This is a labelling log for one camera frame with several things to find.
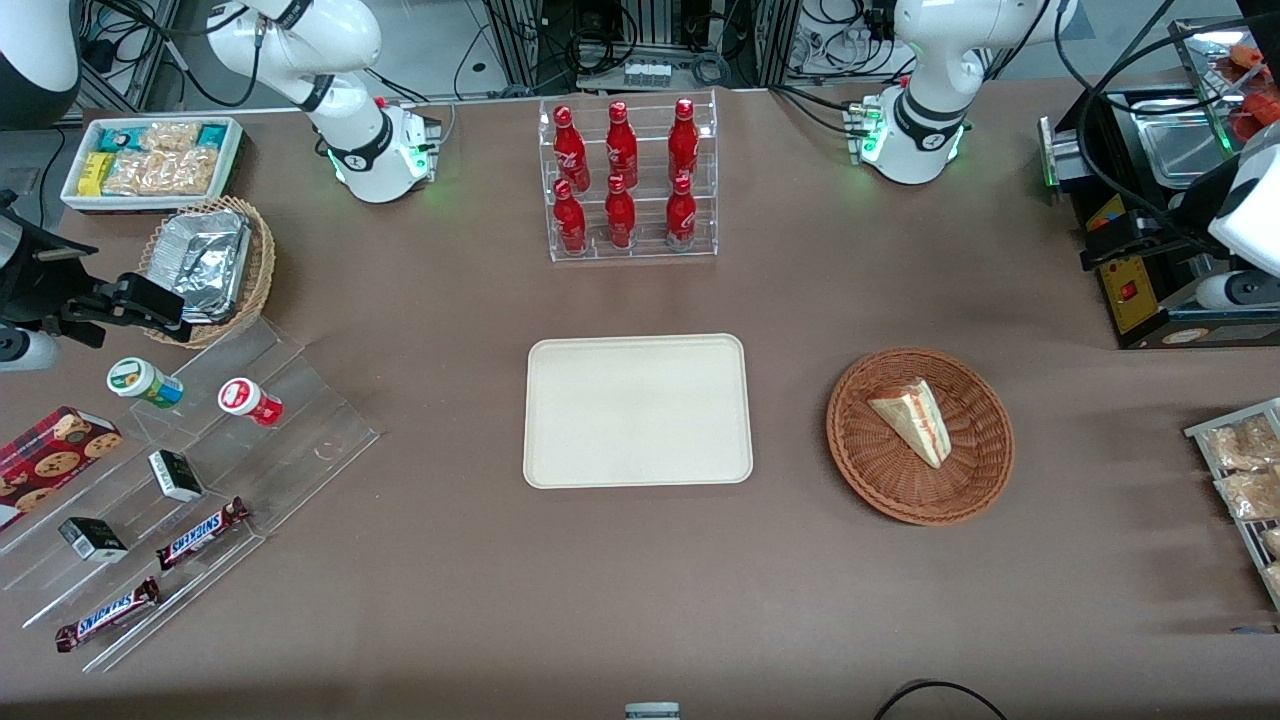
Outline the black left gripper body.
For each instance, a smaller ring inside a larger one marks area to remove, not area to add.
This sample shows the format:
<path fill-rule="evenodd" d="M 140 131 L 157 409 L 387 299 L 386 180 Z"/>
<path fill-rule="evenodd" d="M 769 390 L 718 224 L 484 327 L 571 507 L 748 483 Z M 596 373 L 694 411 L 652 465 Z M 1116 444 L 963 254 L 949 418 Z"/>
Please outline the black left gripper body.
<path fill-rule="evenodd" d="M 1217 217 L 1236 178 L 1236 170 L 1210 170 L 1196 178 L 1184 192 L 1170 199 L 1166 208 L 1157 206 L 1149 214 L 1158 229 L 1155 256 L 1172 255 L 1185 259 L 1192 254 L 1208 254 L 1217 260 L 1228 260 L 1233 252 L 1210 233 L 1210 223 Z"/>

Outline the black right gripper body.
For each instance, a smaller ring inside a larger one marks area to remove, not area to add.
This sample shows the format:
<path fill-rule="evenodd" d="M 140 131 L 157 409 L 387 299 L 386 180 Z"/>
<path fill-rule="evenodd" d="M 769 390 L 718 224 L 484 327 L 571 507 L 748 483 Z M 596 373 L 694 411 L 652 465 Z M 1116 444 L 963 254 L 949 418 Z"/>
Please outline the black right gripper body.
<path fill-rule="evenodd" d="M 20 218 L 12 210 L 15 200 L 13 192 L 3 193 L 3 324 L 44 333 L 101 333 L 100 325 L 69 315 L 74 301 L 96 295 L 99 281 L 82 259 L 99 249 Z"/>

